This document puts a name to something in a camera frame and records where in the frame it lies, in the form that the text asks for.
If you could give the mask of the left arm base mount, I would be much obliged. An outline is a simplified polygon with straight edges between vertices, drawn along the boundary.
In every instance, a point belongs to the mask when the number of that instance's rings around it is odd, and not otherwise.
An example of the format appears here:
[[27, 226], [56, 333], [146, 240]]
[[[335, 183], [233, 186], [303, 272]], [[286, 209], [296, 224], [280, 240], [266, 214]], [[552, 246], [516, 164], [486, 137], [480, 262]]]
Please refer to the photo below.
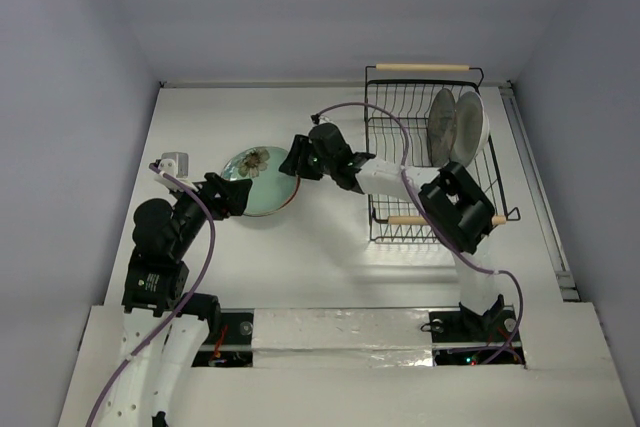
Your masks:
[[219, 332], [197, 351], [193, 367], [250, 368], [253, 366], [253, 310], [223, 310]]

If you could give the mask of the white deep plate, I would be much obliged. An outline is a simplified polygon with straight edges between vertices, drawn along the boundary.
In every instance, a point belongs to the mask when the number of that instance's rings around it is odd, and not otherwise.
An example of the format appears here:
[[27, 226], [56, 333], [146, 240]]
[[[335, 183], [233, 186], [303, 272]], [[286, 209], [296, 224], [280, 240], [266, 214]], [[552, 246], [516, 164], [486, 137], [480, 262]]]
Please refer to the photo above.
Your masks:
[[490, 123], [481, 96], [475, 91], [462, 94], [455, 104], [456, 136], [451, 159], [468, 167], [489, 140]]

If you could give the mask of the light green flower plate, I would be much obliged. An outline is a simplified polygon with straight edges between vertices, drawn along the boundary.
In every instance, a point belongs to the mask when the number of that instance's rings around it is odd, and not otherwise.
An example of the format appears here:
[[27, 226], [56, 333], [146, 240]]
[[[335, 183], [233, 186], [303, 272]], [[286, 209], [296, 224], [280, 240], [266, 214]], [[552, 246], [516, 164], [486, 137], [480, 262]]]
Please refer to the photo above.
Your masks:
[[279, 172], [280, 164], [285, 160], [288, 151], [276, 146], [256, 146], [240, 152], [224, 166], [221, 176], [226, 180], [251, 179], [266, 183], [288, 176]]

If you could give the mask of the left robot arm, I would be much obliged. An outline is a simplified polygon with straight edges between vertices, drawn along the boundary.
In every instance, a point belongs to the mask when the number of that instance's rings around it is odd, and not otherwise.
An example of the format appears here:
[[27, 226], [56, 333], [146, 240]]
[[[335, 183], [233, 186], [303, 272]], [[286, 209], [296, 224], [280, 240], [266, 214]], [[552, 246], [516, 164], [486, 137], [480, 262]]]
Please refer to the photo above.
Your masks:
[[133, 415], [131, 426], [171, 425], [200, 347], [225, 340], [220, 302], [187, 282], [184, 257], [203, 226], [213, 228], [244, 213], [253, 185], [215, 173], [191, 183], [158, 165], [151, 169], [175, 200], [153, 198], [134, 212], [134, 248], [122, 298], [125, 331], [134, 337], [114, 398], [117, 416]]

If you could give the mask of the grey-green mottled plate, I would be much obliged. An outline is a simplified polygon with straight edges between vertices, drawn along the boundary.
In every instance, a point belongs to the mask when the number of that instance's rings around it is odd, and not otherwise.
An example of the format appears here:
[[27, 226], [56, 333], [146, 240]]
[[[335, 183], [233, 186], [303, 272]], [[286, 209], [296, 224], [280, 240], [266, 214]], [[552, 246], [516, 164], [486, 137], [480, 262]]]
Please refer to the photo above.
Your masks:
[[431, 165], [449, 162], [456, 138], [455, 98], [450, 89], [440, 89], [430, 107], [427, 122], [427, 150]]

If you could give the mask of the metal side rail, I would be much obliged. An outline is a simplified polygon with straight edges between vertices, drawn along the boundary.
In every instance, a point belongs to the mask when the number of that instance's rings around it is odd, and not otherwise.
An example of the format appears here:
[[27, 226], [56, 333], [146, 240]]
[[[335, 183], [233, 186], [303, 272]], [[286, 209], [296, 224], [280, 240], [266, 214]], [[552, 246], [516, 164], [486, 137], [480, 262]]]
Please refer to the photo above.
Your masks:
[[550, 257], [555, 277], [564, 302], [581, 302], [579, 289], [566, 258], [564, 247], [557, 229], [545, 188], [536, 165], [533, 150], [525, 130], [511, 83], [499, 87], [505, 113], [514, 137], [516, 149], [523, 167], [524, 176], [534, 206], [535, 216]]

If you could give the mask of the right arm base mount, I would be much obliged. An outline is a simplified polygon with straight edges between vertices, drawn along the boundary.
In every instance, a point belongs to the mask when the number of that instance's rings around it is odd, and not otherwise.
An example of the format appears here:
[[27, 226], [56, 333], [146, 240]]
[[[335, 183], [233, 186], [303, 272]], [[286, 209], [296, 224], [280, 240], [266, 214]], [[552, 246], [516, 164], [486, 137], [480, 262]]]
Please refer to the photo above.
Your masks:
[[457, 310], [430, 311], [420, 324], [420, 331], [430, 335], [435, 366], [476, 366], [484, 364], [505, 342], [509, 344], [489, 365], [526, 364], [524, 349], [518, 333], [513, 334], [516, 313], [507, 307], [488, 330], [467, 331]]

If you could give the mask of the red and teal plate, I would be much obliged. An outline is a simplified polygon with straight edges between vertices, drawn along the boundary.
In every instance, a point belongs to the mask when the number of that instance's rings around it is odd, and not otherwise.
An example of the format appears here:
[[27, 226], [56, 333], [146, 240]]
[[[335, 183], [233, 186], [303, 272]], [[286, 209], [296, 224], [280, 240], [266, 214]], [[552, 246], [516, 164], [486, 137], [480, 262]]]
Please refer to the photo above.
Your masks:
[[299, 177], [287, 176], [266, 183], [255, 181], [244, 215], [266, 217], [282, 211], [295, 199], [300, 183]]

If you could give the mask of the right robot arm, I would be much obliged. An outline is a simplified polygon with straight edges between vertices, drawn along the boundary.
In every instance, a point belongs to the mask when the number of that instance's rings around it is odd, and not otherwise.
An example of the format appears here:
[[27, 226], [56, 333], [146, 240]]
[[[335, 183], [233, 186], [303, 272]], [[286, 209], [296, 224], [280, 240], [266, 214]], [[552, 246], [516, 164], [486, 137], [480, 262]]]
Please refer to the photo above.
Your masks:
[[294, 137], [279, 171], [307, 180], [329, 176], [346, 191], [412, 203], [454, 256], [462, 331], [482, 339], [496, 328], [504, 298], [496, 273], [474, 258], [494, 228], [495, 207], [464, 166], [410, 167], [356, 152], [336, 125], [321, 123]]

